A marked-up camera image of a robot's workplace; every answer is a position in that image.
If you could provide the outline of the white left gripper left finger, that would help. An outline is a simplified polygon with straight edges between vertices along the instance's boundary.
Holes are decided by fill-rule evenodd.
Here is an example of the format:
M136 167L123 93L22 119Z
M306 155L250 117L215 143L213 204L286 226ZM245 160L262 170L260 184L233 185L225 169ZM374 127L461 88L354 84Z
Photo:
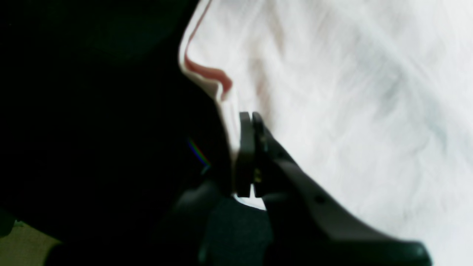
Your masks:
M191 266L208 262L205 232L208 218L223 198L250 197L256 162L253 121L249 113L241 112L239 149L230 175L223 177L220 166L206 165L202 174L192 177L179 191L170 213L159 227L159 243L165 254L183 259Z

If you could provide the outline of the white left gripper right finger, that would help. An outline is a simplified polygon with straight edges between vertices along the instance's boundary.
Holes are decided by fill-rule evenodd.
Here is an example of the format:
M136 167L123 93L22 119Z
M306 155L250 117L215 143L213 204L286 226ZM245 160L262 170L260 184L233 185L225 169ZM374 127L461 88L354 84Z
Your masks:
M391 237L349 213L303 172L254 112L255 195L273 232L267 266L431 266L419 241Z

